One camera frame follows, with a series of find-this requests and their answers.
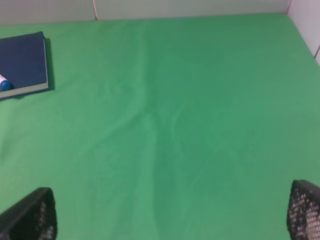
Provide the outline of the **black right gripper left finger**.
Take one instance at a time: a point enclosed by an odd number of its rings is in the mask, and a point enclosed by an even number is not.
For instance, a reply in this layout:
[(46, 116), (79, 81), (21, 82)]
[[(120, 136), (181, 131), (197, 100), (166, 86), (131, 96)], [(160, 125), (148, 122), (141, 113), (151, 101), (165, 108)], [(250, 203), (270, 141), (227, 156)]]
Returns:
[(0, 214), (2, 240), (55, 240), (58, 235), (53, 190), (39, 187)]

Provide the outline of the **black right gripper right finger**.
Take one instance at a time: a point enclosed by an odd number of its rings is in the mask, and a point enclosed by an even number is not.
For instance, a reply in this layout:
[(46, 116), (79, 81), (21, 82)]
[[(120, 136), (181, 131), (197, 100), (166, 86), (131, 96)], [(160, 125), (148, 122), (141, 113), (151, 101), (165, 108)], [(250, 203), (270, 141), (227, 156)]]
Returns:
[(286, 226), (292, 240), (320, 240), (320, 187), (307, 180), (291, 184)]

